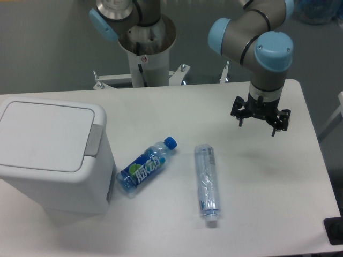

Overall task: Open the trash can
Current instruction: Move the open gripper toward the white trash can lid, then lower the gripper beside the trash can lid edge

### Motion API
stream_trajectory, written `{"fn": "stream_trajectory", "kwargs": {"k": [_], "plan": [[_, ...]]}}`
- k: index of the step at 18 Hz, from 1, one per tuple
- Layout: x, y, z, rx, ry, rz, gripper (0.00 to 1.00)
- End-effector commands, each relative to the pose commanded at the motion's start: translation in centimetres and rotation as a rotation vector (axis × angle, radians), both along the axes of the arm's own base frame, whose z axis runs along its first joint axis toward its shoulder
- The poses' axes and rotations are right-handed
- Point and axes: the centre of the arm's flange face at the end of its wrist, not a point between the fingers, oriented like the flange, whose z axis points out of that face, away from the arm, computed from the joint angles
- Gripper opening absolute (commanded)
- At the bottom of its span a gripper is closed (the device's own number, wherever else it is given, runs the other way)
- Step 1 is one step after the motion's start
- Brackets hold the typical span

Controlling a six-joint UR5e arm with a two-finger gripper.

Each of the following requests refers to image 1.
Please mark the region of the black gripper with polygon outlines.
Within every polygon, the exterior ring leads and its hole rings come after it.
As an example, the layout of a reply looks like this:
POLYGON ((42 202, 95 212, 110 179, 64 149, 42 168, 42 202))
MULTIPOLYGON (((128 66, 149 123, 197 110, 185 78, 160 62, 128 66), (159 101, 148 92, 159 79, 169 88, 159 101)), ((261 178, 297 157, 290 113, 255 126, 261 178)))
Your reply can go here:
POLYGON ((235 98, 230 115, 238 120, 241 127, 246 118, 257 118, 265 121, 271 121, 273 127, 271 136, 274 137, 277 132, 287 131, 290 121, 291 110, 278 110, 280 98, 274 101, 265 102, 263 96, 252 96, 248 94, 248 100, 245 101, 240 96, 235 98))

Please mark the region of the second grey robot arm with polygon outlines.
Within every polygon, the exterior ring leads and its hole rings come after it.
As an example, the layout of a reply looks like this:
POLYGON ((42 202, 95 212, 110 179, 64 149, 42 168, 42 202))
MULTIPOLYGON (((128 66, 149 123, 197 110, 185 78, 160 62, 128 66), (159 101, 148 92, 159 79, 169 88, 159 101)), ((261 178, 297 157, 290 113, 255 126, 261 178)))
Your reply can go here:
POLYGON ((161 17, 160 1, 96 1, 89 13, 92 25, 113 42, 134 26, 150 27, 161 17))

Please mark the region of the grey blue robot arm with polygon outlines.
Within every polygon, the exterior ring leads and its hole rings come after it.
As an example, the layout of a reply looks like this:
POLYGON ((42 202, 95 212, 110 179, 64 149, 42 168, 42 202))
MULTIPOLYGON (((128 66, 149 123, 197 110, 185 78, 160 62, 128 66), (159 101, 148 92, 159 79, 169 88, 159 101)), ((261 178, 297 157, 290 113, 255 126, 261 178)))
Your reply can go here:
POLYGON ((243 1, 237 20, 218 19, 208 34, 208 45, 221 56, 251 72, 248 98, 236 97, 231 116, 266 121, 273 132, 286 131, 291 111, 278 109, 293 60, 292 39, 276 29, 293 14, 294 1, 243 1))

